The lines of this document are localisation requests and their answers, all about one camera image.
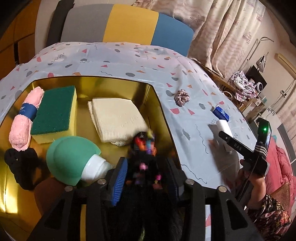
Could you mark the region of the patterned right sleeve forearm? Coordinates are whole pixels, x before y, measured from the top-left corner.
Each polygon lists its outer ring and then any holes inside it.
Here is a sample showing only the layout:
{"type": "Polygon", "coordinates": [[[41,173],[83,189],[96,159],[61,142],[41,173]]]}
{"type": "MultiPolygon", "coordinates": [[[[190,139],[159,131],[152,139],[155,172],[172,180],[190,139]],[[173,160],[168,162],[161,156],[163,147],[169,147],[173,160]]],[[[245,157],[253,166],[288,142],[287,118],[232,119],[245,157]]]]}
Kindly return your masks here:
{"type": "Polygon", "coordinates": [[[259,209],[248,209],[247,214],[264,240],[280,240],[292,223],[281,203],[268,194],[259,209]]]}

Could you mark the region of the person's right hand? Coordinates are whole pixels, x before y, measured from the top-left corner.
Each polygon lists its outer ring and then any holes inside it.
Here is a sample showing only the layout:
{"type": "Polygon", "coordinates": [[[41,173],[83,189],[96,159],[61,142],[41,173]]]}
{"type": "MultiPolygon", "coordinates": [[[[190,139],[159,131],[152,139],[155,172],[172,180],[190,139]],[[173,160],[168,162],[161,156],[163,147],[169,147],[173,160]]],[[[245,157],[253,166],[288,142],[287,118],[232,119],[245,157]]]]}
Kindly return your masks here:
{"type": "Polygon", "coordinates": [[[247,203],[247,208],[260,209],[263,203],[263,199],[266,196],[266,183],[264,180],[264,176],[254,173],[251,174],[250,172],[245,171],[242,168],[239,170],[238,173],[245,178],[248,178],[248,180],[253,185],[251,197],[247,203]]]}

